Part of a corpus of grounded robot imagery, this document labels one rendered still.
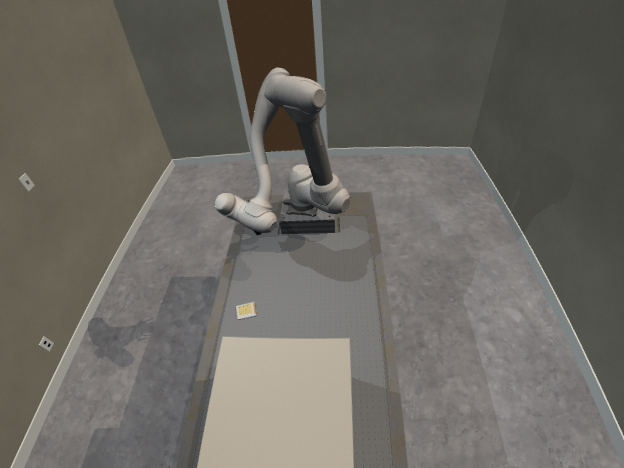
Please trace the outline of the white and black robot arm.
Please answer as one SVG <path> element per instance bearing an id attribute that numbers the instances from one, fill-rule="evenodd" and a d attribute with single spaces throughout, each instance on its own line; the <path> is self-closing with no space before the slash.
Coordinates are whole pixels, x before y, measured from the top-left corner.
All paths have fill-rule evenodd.
<path id="1" fill-rule="evenodd" d="M 258 93 L 250 131 L 259 191 L 250 202 L 231 193 L 219 194 L 214 205 L 222 215 L 260 233 L 269 233 L 276 228 L 277 217 L 270 204 L 272 183 L 264 135 L 282 105 L 296 125 L 298 123 L 309 164 L 296 165 L 289 173 L 290 199 L 283 201 L 284 205 L 290 206 L 286 213 L 315 217 L 317 208 L 330 214 L 340 214 L 347 210 L 350 195 L 331 171 L 318 118 L 320 112 L 317 111 L 321 111 L 325 103 L 326 92 L 317 82 L 290 76 L 283 68 L 270 71 Z"/>

